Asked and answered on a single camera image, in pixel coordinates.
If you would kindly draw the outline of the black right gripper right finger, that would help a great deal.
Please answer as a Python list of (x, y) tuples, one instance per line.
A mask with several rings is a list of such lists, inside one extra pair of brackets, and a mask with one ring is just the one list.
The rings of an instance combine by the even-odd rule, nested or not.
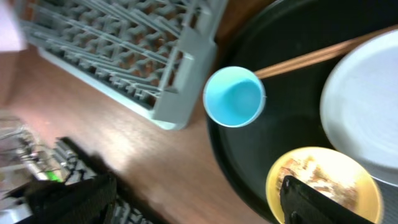
[(373, 224), (291, 175), (284, 177), (280, 205), (285, 224)]

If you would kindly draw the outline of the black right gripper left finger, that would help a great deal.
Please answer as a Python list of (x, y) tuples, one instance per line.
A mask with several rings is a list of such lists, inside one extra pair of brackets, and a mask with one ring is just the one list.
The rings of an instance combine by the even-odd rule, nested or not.
[(109, 224), (116, 208), (117, 182), (110, 174), (66, 185), (35, 180), (15, 189), (32, 214), (21, 223)]

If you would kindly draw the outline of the food scraps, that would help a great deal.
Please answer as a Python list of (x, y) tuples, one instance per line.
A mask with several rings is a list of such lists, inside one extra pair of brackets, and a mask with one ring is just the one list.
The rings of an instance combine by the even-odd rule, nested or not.
[(276, 183), (278, 192), (287, 175), (295, 177), (351, 211), (356, 208), (356, 183), (351, 180), (333, 179), (312, 156), (293, 157), (280, 168)]

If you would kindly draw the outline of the yellow bowl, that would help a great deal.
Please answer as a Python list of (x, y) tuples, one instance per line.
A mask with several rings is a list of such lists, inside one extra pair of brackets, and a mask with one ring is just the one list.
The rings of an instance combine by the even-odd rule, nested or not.
[(301, 147), (280, 156), (267, 175), (266, 199), (278, 223), (285, 222), (280, 204), (280, 190), (283, 178), (287, 175), (301, 180), (370, 222), (382, 222), (382, 194), (364, 167), (332, 149)]

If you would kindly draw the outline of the light blue plastic cup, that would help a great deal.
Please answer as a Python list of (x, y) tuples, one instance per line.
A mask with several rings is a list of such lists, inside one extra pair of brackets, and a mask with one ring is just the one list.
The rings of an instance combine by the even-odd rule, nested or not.
[(264, 110), (266, 91), (254, 72), (237, 66), (216, 71), (203, 89), (203, 105), (215, 123), (240, 128)]

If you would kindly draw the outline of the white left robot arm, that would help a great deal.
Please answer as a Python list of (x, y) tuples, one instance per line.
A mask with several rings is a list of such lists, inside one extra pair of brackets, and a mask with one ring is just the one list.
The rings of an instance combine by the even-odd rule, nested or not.
[(1, 111), (1, 223), (163, 223), (71, 139), (50, 148)]

